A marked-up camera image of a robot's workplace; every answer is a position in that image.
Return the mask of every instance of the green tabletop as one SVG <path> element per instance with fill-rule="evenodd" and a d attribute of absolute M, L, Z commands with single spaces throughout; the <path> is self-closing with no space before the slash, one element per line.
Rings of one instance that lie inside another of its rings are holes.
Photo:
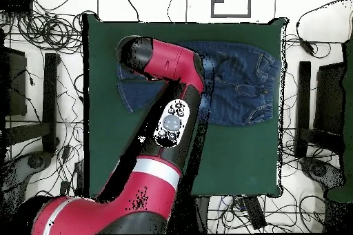
<path fill-rule="evenodd" d="M 110 176 L 124 145 L 144 111 L 129 113 L 117 89 L 115 48 L 125 36 L 137 34 L 177 41 L 229 41 L 256 46 L 281 59 L 281 30 L 285 19 L 251 23 L 89 23 L 89 149 L 90 196 Z M 279 78 L 274 93 L 274 117 L 249 127 L 209 125 L 201 166 L 192 193 L 237 195 L 277 193 Z"/>

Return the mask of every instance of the jeans pocket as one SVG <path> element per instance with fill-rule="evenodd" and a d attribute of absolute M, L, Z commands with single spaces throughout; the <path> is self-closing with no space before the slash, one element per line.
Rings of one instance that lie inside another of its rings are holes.
<path fill-rule="evenodd" d="M 254 123 L 260 123 L 264 120 L 265 118 L 265 112 L 264 109 L 267 107 L 268 105 L 262 105 L 258 108 L 255 108 L 249 115 L 248 117 L 248 123 L 254 124 Z"/>
<path fill-rule="evenodd" d="M 271 70 L 271 67 L 272 62 L 263 54 L 260 54 L 256 65 L 256 73 L 264 80 L 267 80 L 268 78 L 274 79 L 273 76 L 268 74 L 268 72 Z"/>

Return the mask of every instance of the white stripe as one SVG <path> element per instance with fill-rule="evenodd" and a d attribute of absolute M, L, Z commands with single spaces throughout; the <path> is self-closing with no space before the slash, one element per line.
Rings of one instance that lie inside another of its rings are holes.
<path fill-rule="evenodd" d="M 77 200 L 79 197 L 76 198 L 68 198 L 64 202 L 62 202 L 56 209 L 53 211 L 53 213 L 50 215 L 48 222 L 46 223 L 46 226 L 44 228 L 43 235 L 49 235 L 50 229 L 52 228 L 52 225 L 54 224 L 55 218 L 59 215 L 60 211 L 69 203 L 71 203 L 74 200 Z"/>
<path fill-rule="evenodd" d="M 134 167 L 134 172 L 143 172 L 159 177 L 171 184 L 171 186 L 177 190 L 179 182 L 178 172 L 166 165 L 165 163 L 153 160 L 153 159 L 137 159 Z"/>

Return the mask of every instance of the jeans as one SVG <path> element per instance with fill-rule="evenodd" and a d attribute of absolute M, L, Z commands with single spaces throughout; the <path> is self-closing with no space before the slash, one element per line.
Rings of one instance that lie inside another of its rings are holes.
<path fill-rule="evenodd" d="M 254 46 L 218 41 L 175 43 L 198 52 L 203 58 L 205 80 L 214 69 L 214 91 L 209 123 L 246 126 L 273 117 L 275 78 L 281 62 Z M 147 108 L 154 102 L 165 81 L 147 81 L 117 65 L 118 89 L 129 112 Z"/>

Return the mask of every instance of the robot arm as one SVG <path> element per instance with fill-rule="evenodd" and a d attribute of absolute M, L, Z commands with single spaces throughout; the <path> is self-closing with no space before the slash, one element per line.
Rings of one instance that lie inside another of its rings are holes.
<path fill-rule="evenodd" d="M 188 155 L 204 90 L 200 56 L 147 37 L 120 41 L 121 67 L 148 79 L 165 79 L 142 124 L 94 199 L 32 198 L 14 215 L 31 234 L 162 234 Z M 28 211 L 37 207 L 37 211 Z"/>

